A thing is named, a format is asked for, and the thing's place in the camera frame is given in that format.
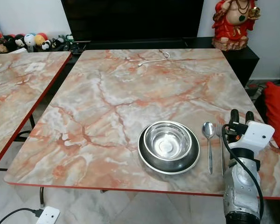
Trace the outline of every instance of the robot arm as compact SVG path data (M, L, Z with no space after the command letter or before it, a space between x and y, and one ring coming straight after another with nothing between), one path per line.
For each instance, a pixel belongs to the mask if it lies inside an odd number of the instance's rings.
M246 114L246 124L239 123L237 110L231 111L229 124L222 128L230 163L224 174L224 213L227 224L259 224L263 214L263 198L259 187L260 161L254 159L271 139L274 128L254 121Z

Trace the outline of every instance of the pink marble tabletop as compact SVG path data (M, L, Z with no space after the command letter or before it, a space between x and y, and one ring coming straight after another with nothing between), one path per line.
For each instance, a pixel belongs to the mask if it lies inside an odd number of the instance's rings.
M164 58L167 61L145 63ZM231 109L261 118L218 49L88 50L65 79L8 169L10 184L222 195L219 139L208 171L205 121L228 122ZM173 120L198 137L195 167L161 175L140 161L141 130ZM260 152L264 197L280 198L280 150Z
M69 52L0 54L0 159L69 57Z

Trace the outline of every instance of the plush toy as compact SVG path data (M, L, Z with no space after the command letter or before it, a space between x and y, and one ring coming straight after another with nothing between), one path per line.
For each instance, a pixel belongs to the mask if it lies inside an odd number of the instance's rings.
M37 35L35 35L34 40L37 46L41 46L42 43L44 43L47 40L47 35L45 35L44 33L38 33Z
M34 45L35 45L34 36L35 34L26 34L24 36L24 42L27 45L28 52L34 52Z
M15 40L14 40L15 36L13 34L6 35L6 36L3 36L3 37L6 40L5 42L3 42L3 45L7 48L8 52L12 52L14 50L17 50L18 46L15 43Z
M26 48L26 44L24 42L24 34L18 34L15 36L14 41L19 48Z
M6 53L6 52L8 52L8 49L3 44L0 44L0 53Z
M51 41L46 40L44 43L42 43L42 49L43 50L48 50L51 47Z
M58 48L61 44L64 43L64 38L63 36L58 36L57 39L54 39L52 40L52 48Z

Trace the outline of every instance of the black cable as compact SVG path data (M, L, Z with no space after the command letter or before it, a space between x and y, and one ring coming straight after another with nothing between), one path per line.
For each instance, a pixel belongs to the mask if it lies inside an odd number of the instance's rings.
M43 210L42 209L39 209L39 210L33 210L33 209L29 209L29 208L21 208L21 209L17 209L17 210L14 210L12 212L10 212L8 215L6 215L3 219L0 220L0 224L5 220L7 219L9 216L11 216L12 214L18 212L18 211L23 211L23 210L26 210L26 211L31 211L35 214L36 217L39 217L41 216Z
M254 175L251 173L251 171L242 163L242 161L233 153L233 151L229 148L228 146L228 142L226 140L226 131L225 128L229 127L228 124L225 124L222 126L222 138L223 138L223 142L225 147L227 148L228 152L232 155L232 157L243 167L243 169L249 174L249 176L251 177L251 179L253 180L257 191L258 191L258 195L259 195L259 200L260 200L260 210L259 210L259 214L260 214L260 219L262 219L263 216L263 211L264 211L264 202L263 202L263 195L260 189L259 184L257 183L256 178L254 177Z

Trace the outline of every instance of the tiled floor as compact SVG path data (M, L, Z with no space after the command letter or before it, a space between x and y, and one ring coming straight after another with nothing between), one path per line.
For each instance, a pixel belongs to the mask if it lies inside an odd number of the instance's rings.
M46 98L34 112L35 122L50 101ZM29 122L23 130L29 130ZM0 162L7 168L22 143L14 142ZM3 182L0 172L0 220L9 212L22 208L39 208L39 188L13 186ZM61 212L57 224L223 224L220 197L134 193L85 189L45 188L45 203ZM34 224L33 213L21 211L4 224ZM262 224L274 224L270 209L265 207Z

